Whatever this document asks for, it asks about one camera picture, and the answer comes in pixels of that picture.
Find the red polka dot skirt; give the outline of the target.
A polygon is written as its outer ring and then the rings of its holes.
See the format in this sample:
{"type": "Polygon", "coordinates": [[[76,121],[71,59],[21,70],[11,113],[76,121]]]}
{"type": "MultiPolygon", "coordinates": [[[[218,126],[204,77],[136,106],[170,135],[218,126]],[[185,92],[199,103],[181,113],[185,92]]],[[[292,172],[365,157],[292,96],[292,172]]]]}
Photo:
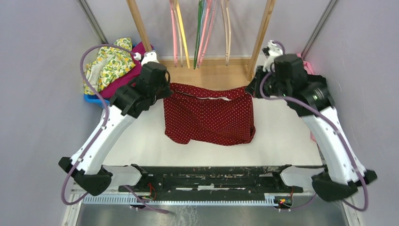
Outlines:
{"type": "Polygon", "coordinates": [[[253,140],[253,100],[245,87],[215,91],[171,83],[170,89],[173,94],[163,100],[163,105],[165,135],[172,141],[231,146],[253,140]]]}

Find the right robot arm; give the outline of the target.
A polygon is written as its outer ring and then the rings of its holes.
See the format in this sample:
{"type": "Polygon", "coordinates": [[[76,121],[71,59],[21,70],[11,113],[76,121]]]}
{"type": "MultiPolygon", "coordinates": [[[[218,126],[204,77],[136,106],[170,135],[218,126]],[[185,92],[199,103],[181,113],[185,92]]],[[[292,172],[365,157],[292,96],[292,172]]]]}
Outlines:
{"type": "Polygon", "coordinates": [[[284,100],[316,139],[325,164],[317,168],[284,166],[272,178],[272,187],[284,192],[290,186],[312,189],[324,201],[354,195],[377,179],[354,154],[340,125],[327,80],[309,74],[295,54],[267,56],[246,91],[256,98],[284,100]]]}

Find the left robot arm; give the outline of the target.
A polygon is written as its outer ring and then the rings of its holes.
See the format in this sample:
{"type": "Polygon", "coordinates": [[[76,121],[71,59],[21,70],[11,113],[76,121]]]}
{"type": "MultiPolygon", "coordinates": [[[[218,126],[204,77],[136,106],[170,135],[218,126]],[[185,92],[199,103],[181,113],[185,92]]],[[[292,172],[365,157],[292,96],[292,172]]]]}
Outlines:
{"type": "Polygon", "coordinates": [[[136,165],[107,166],[104,160],[122,133],[157,100],[171,96],[170,74],[157,62],[142,66],[140,75],[119,87],[105,107],[105,114],[83,147],[71,157],[63,157],[59,166],[74,182],[92,196],[110,187],[147,188],[148,178],[136,165]]]}

